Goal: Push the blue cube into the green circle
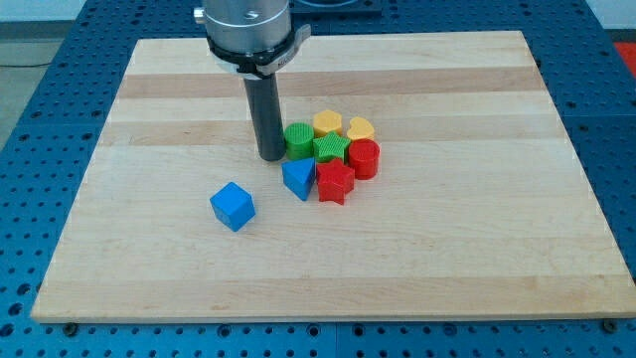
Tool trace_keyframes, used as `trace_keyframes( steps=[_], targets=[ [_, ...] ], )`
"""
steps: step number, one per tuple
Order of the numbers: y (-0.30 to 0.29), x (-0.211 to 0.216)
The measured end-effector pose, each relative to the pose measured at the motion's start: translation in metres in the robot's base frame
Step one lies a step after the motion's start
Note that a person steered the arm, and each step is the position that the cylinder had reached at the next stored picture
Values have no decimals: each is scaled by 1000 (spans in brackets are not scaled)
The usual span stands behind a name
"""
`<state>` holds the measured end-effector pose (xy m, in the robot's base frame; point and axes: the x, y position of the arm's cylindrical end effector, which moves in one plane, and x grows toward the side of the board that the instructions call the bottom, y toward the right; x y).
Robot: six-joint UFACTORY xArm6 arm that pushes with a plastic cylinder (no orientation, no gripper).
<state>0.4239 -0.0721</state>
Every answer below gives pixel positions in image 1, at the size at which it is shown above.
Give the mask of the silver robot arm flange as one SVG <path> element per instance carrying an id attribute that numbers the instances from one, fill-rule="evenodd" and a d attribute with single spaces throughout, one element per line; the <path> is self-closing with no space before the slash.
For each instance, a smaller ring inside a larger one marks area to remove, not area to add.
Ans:
<path id="1" fill-rule="evenodd" d="M 247 80 L 280 71 L 311 36 L 309 25 L 293 26 L 288 0 L 204 0 L 193 16 L 217 64 Z"/>

